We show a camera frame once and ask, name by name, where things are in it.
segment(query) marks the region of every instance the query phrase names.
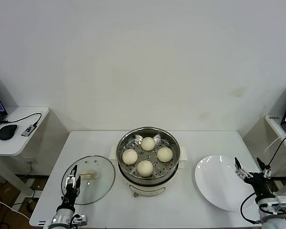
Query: wooden floor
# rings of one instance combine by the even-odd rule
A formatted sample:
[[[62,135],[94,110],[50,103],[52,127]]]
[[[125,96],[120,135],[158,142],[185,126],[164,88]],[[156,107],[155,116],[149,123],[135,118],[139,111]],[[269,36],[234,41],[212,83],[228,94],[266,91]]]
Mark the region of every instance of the wooden floor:
[[[33,184],[32,188],[34,190],[43,190],[47,179],[36,179],[35,183]],[[0,184],[0,196],[3,199],[3,202],[6,204],[13,204],[15,203],[15,199],[17,198],[19,191],[12,186],[10,183],[6,182],[6,184]],[[36,206],[36,202],[30,203],[30,207],[34,209]],[[31,217],[31,213],[29,213],[26,209],[26,204],[23,204],[20,212],[25,214],[28,217]],[[34,227],[29,225],[29,221],[19,215],[18,213],[12,212],[7,207],[3,206],[0,211],[0,222],[7,223],[10,229],[32,229]],[[1,225],[0,229],[7,229],[7,225]]]

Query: pot lid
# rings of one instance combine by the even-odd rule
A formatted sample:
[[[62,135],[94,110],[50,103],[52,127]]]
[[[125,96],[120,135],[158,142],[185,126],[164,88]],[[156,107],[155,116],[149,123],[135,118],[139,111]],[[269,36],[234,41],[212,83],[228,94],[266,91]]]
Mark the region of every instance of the pot lid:
[[[66,194],[65,181],[74,166],[77,165],[76,180],[81,176],[80,194],[75,204],[91,204],[103,198],[111,189],[115,171],[112,163],[102,156],[86,156],[74,162],[61,180],[61,191]]]

